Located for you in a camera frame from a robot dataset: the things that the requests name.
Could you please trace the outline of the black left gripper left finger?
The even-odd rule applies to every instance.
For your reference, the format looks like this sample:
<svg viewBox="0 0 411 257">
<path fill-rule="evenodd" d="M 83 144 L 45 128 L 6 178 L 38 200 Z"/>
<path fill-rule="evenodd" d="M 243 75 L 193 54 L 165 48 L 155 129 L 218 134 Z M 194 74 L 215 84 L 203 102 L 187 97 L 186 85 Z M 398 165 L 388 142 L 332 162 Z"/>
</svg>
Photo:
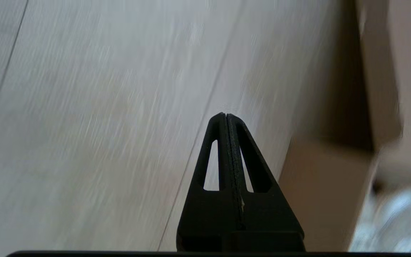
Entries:
<svg viewBox="0 0 411 257">
<path fill-rule="evenodd" d="M 204 189 L 212 143 L 218 144 L 219 189 Z M 226 114 L 207 125 L 186 201 L 178 223 L 178 252 L 221 252 L 223 238 L 241 227 L 232 148 Z"/>
</svg>

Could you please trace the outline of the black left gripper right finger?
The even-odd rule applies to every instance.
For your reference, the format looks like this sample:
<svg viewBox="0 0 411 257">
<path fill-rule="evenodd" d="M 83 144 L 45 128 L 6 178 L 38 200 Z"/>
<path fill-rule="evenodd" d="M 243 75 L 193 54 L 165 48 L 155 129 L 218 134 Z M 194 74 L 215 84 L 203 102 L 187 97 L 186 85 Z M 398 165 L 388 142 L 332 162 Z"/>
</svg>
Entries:
<svg viewBox="0 0 411 257">
<path fill-rule="evenodd" d="M 246 124 L 227 115 L 238 226 L 224 236 L 225 252 L 305 252 L 304 231 Z"/>
</svg>

